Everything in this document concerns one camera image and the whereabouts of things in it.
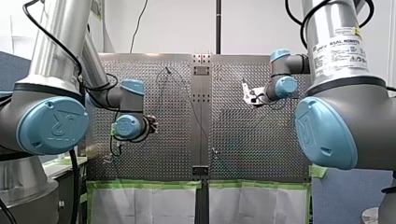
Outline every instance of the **metal pole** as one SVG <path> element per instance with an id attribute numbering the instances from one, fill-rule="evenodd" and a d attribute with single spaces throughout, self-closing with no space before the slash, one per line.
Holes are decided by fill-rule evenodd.
<path id="1" fill-rule="evenodd" d="M 216 1 L 216 54 L 221 54 L 221 0 Z"/>
<path id="2" fill-rule="evenodd" d="M 80 57 L 92 0 L 46 0 L 40 24 Z M 78 93 L 77 69 L 71 58 L 38 32 L 29 76 L 19 83 L 51 86 Z"/>

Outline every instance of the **white cloth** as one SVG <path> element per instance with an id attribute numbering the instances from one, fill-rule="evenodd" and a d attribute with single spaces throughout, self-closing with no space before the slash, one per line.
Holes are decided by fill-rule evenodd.
<path id="1" fill-rule="evenodd" d="M 91 224 L 194 224 L 196 189 L 95 189 Z"/>
<path id="2" fill-rule="evenodd" d="M 306 223 L 306 189 L 210 189 L 209 197 L 210 224 Z"/>

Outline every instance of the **screw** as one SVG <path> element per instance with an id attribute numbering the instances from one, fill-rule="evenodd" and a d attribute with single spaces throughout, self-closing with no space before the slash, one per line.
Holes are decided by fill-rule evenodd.
<path id="1" fill-rule="evenodd" d="M 59 201 L 58 202 L 58 211 L 61 211 L 62 209 L 64 209 L 64 201 Z"/>

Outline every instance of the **metal bracket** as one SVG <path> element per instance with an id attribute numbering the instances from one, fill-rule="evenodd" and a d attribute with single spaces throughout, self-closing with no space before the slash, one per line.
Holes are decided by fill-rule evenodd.
<path id="1" fill-rule="evenodd" d="M 208 166 L 192 166 L 193 175 L 209 175 Z"/>

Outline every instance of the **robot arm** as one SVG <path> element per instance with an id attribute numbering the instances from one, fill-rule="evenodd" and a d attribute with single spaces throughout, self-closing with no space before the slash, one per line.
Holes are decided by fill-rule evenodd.
<path id="1" fill-rule="evenodd" d="M 82 75 L 91 103 L 98 108 L 111 108 L 121 113 L 112 126 L 111 134 L 116 139 L 139 142 L 156 132 L 155 118 L 144 116 L 144 83 L 126 79 L 120 86 L 112 86 L 88 32 L 85 34 L 82 61 Z"/>
<path id="2" fill-rule="evenodd" d="M 297 80 L 291 75 L 309 74 L 309 61 L 305 55 L 290 55 L 287 49 L 271 54 L 271 79 L 265 87 L 248 87 L 242 80 L 244 101 L 248 105 L 262 106 L 292 97 L 297 93 Z"/>
<path id="3" fill-rule="evenodd" d="M 144 84 L 123 80 L 120 87 L 107 88 L 107 75 L 86 34 L 91 3 L 46 0 L 41 26 L 82 58 L 84 81 L 95 105 L 121 112 L 114 125 L 115 136 L 139 140 L 154 127 L 153 119 L 143 116 Z M 12 96 L 0 98 L 1 154 L 60 154 L 83 138 L 89 116 L 81 103 L 78 70 L 70 54 L 38 33 L 29 75 L 15 84 Z"/>
<path id="4" fill-rule="evenodd" d="M 304 14 L 320 2 L 304 0 Z M 306 24 L 313 85 L 297 106 L 297 135 L 318 165 L 395 170 L 396 102 L 368 69 L 357 2 L 331 2 Z"/>

